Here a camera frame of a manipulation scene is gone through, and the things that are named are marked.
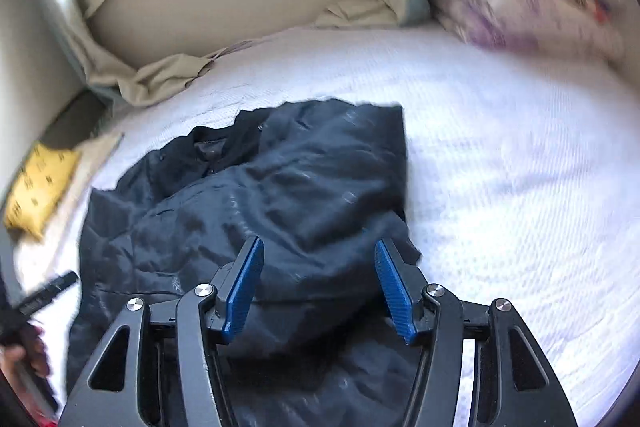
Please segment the person's left hand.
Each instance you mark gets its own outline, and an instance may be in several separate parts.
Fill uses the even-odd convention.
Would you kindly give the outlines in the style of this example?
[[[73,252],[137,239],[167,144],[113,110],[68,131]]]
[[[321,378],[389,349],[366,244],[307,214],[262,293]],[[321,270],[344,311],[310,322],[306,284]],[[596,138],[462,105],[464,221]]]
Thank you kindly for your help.
[[[41,335],[41,327],[29,324],[21,331],[19,343],[3,345],[1,347],[1,370],[30,417],[38,426],[47,426],[49,420],[38,405],[35,396],[27,388],[20,369],[21,364],[27,362],[38,377],[49,377],[51,369],[47,347]]]

